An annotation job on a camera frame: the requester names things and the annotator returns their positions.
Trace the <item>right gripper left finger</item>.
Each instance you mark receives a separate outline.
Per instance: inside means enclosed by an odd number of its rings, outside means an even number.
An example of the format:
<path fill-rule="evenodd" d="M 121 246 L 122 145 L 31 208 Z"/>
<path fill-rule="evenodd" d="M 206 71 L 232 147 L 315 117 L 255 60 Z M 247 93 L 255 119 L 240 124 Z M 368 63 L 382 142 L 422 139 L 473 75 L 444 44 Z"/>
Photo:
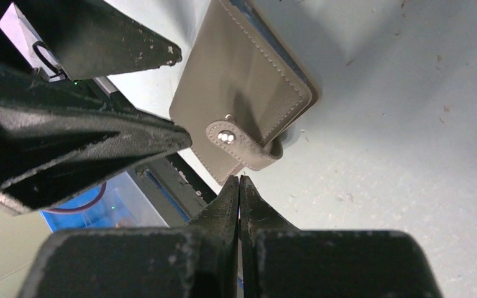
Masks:
<path fill-rule="evenodd" d="M 235 297 L 239 179 L 176 228 L 66 229 L 50 235 L 19 297 Z"/>

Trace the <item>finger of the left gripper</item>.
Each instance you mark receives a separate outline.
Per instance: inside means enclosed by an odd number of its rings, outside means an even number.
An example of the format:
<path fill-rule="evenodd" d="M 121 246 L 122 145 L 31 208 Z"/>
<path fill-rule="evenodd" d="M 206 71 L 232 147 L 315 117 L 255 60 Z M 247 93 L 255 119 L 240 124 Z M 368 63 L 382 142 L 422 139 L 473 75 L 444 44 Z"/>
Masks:
<path fill-rule="evenodd" d="M 174 66 L 180 47 L 106 1 L 16 1 L 71 79 Z"/>
<path fill-rule="evenodd" d="M 192 144 L 129 101 L 86 97 L 0 63 L 0 207 L 53 207 L 128 168 Z"/>

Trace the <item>beige card holder wallet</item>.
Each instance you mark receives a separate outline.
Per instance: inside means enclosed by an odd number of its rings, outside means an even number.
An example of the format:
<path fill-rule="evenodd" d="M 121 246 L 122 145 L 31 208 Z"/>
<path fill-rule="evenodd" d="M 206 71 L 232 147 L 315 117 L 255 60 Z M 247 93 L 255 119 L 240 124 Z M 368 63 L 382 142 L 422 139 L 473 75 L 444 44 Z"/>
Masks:
<path fill-rule="evenodd" d="M 283 155 L 280 135 L 319 98 L 250 1 L 211 1 L 170 106 L 219 183 Z"/>

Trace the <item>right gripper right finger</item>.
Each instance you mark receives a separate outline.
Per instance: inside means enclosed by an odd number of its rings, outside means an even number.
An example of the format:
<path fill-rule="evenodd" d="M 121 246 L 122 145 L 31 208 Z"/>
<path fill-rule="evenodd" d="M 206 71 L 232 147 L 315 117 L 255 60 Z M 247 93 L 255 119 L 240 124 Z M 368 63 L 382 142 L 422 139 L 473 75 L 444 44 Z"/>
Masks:
<path fill-rule="evenodd" d="M 419 244 L 399 230 L 300 230 L 240 178 L 246 297 L 441 297 Z"/>

